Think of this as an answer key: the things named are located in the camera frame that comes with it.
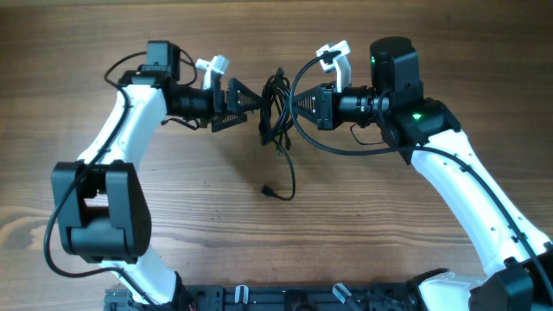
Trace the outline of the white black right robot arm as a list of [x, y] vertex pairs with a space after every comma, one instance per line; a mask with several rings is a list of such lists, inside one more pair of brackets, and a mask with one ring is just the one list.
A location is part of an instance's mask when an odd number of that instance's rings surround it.
[[549, 310], [552, 243], [510, 201], [475, 154], [458, 119], [423, 94], [417, 52], [408, 38], [370, 46], [370, 86], [352, 84], [345, 41], [321, 47], [315, 62], [336, 79], [291, 92], [287, 110], [321, 130], [376, 124], [385, 153], [398, 153], [439, 193], [472, 242], [484, 276], [437, 269], [409, 280], [401, 299], [369, 290], [365, 309]]

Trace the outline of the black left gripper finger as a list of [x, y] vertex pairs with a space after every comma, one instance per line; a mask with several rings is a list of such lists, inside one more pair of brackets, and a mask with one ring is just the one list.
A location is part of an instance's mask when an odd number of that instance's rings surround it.
[[236, 78], [227, 85], [227, 110], [232, 112], [254, 111], [261, 107], [263, 98]]
[[222, 131], [246, 121], [247, 116], [244, 113], [219, 114], [211, 122], [212, 132]]

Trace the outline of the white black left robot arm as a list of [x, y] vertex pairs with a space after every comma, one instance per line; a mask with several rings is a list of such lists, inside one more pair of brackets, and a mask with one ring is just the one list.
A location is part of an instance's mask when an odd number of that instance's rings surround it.
[[47, 224], [63, 250], [110, 272], [143, 310], [194, 310], [196, 300], [150, 243], [152, 222], [137, 169], [156, 129], [170, 121], [212, 131], [242, 124], [263, 100], [237, 79], [222, 88], [228, 61], [195, 60], [170, 41], [150, 41], [144, 63], [113, 82], [116, 103], [94, 142], [51, 174]]

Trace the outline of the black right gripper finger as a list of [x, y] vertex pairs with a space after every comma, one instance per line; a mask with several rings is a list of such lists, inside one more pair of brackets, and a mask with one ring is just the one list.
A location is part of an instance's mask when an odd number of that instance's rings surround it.
[[312, 116], [306, 116], [299, 113], [293, 114], [293, 119], [291, 120], [292, 125], [301, 128], [317, 128], [316, 120]]
[[297, 113], [316, 113], [320, 95], [320, 87], [314, 87], [306, 92], [296, 94], [292, 106]]

